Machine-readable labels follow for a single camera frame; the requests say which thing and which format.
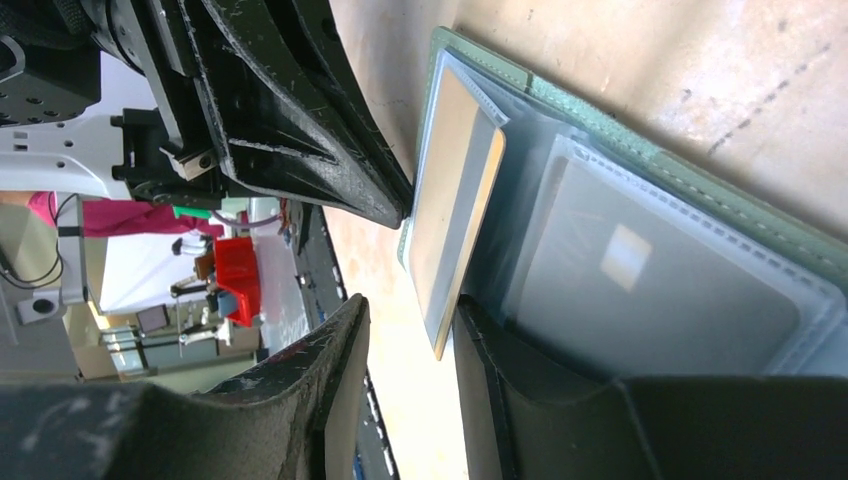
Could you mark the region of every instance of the wooden table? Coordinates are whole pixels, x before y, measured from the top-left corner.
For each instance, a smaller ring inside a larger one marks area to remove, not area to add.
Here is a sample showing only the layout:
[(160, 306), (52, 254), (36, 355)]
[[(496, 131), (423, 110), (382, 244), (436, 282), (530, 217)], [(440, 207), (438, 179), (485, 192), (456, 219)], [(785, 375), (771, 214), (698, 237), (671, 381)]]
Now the wooden table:
[[(332, 0), (377, 124), (414, 172), (430, 33), (460, 31), (761, 199), (848, 240), (848, 4)], [(404, 478), (462, 478), (452, 361), (435, 362), (398, 233), (328, 222), (372, 305), (369, 366)]]

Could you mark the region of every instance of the gold card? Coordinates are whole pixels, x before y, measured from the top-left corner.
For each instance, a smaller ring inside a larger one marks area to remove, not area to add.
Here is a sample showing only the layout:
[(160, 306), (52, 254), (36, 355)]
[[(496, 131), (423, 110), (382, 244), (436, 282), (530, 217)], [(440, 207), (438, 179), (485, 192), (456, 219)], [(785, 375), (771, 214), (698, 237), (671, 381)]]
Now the gold card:
[(467, 81), (442, 71), (406, 238), (407, 268), (438, 359), (506, 146)]

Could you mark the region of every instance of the red container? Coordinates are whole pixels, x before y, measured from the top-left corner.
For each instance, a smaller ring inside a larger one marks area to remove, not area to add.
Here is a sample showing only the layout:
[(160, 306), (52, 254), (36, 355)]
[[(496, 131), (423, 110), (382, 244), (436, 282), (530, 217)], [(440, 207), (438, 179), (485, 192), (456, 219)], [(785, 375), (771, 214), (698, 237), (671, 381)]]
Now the red container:
[(259, 268), (250, 237), (215, 240), (215, 279), (222, 290), (238, 301), (238, 312), (230, 320), (243, 326), (253, 326), (259, 313)]

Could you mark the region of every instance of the pink shirt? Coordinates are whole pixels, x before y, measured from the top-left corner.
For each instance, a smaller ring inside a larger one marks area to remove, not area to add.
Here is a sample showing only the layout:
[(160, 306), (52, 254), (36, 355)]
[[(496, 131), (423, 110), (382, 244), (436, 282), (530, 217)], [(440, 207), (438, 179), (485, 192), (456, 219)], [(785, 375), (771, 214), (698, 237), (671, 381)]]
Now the pink shirt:
[[(56, 212), (56, 200), (52, 192), (37, 192), (30, 198), (27, 207), (46, 224), (55, 227), (50, 213)], [(174, 217), (170, 205), (153, 205), (130, 200), (91, 200), (82, 203), (83, 235), (86, 237), (117, 237), (136, 233), (185, 233), (197, 230), (206, 235), (220, 237), (224, 229), (210, 225), (202, 218)]]

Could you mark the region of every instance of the black cable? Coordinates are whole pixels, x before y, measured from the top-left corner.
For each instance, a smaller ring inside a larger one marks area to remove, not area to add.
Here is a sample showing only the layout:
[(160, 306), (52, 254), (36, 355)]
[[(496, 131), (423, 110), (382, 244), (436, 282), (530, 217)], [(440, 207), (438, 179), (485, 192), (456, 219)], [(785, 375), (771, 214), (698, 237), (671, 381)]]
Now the black cable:
[[(79, 195), (77, 195), (75, 193), (75, 194), (69, 196), (68, 198), (66, 198), (62, 202), (62, 204), (59, 205), (59, 208), (54, 213), (53, 212), (53, 202), (56, 200), (56, 194), (51, 192), (48, 195), (48, 197), (47, 197), (47, 209), (50, 212), (50, 217), (53, 219), (53, 225), (58, 227), (59, 216), (62, 214), (62, 210), (65, 208), (65, 205), (67, 205), (68, 202), (70, 202), (71, 200), (73, 200), (74, 198), (76, 198), (78, 196)], [(52, 275), (53, 272), (56, 270), (56, 267), (59, 267), (59, 273), (56, 274), (55, 278), (53, 278), (49, 281), (45, 281), (44, 283), (42, 283), (40, 285), (33, 285), (34, 283), (40, 282), (40, 281), (48, 278), (50, 275)], [(14, 272), (0, 271), (0, 276), (2, 276), (4, 280), (6, 280), (7, 282), (9, 282), (10, 284), (12, 284), (13, 286), (15, 286), (18, 289), (21, 289), (21, 290), (37, 290), (39, 288), (46, 287), (46, 286), (50, 285), (51, 283), (62, 278), (62, 273), (64, 271), (65, 271), (65, 260), (62, 258), (62, 254), (59, 252), (59, 239), (56, 238), (56, 260), (53, 261), (53, 265), (50, 267), (50, 270), (48, 270), (47, 273), (45, 273), (44, 275), (42, 275), (38, 278), (32, 279), (32, 280), (24, 280), (24, 279), (18, 277), (17, 274), (14, 273)]]

